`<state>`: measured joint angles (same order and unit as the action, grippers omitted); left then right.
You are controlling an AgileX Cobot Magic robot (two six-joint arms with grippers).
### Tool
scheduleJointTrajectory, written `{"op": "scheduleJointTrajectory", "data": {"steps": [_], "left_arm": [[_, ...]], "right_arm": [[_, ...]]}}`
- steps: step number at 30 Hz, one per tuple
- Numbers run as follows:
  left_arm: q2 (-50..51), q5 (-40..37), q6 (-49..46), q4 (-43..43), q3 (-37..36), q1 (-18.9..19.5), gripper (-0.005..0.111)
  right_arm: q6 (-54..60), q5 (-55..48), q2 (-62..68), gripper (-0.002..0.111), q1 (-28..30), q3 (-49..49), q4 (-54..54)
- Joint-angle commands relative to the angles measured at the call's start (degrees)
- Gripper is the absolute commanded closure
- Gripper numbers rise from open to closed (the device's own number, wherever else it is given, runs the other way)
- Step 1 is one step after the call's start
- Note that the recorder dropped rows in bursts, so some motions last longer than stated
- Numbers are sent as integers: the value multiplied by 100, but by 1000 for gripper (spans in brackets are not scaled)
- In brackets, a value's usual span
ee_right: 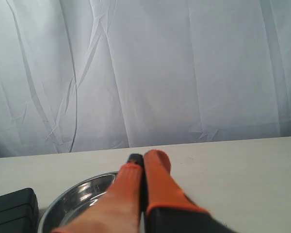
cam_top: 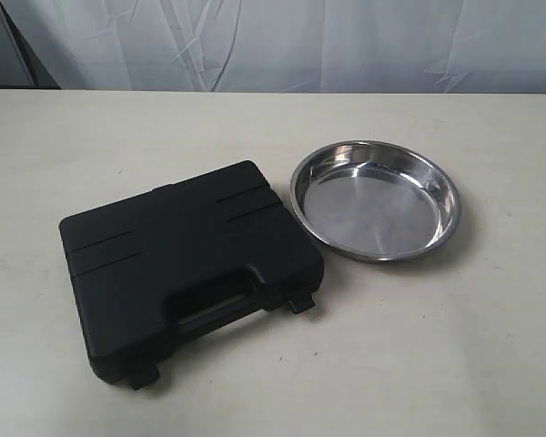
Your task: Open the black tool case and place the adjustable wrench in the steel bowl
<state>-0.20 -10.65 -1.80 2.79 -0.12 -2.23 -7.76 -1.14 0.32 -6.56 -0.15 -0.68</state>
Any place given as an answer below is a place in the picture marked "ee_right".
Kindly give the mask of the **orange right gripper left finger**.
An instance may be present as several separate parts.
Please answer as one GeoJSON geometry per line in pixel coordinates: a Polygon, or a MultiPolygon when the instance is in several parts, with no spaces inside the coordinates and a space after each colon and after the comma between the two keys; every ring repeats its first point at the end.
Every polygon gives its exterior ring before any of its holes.
{"type": "Polygon", "coordinates": [[[98,201],[53,233],[138,233],[143,156],[131,154],[98,201]]]}

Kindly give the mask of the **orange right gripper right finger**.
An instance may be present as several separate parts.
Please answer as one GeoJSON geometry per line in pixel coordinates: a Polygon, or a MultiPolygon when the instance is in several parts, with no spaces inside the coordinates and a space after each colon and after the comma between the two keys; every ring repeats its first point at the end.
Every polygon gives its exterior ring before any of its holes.
{"type": "Polygon", "coordinates": [[[171,163],[161,150],[144,155],[148,204],[145,212],[147,233],[233,233],[191,201],[170,175],[171,163]]]}

